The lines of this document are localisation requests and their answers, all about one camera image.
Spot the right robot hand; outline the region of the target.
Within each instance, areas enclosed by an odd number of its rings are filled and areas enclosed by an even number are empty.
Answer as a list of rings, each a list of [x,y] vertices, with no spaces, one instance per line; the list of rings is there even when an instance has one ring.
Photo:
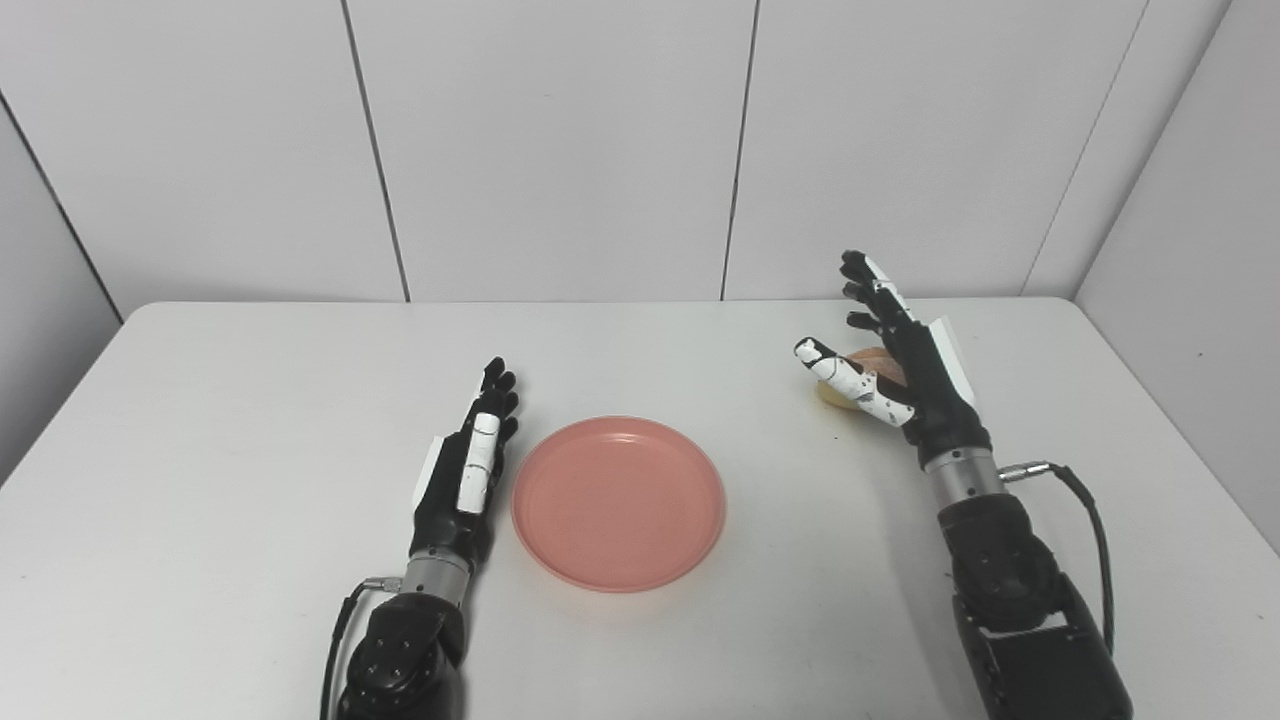
[[[992,450],[989,432],[946,324],[920,322],[896,284],[864,252],[847,250],[840,273],[844,295],[860,304],[846,323],[874,333],[896,363],[901,380],[836,354],[813,337],[800,340],[799,361],[837,395],[899,428],[920,465],[965,448]]]

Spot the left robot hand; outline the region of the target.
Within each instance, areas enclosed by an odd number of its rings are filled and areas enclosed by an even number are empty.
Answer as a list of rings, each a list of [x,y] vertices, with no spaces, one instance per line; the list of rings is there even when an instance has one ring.
[[[506,446],[518,430],[517,375],[494,357],[458,430],[433,447],[428,480],[413,512],[410,556],[448,553],[476,571],[492,552],[492,501],[506,466]]]

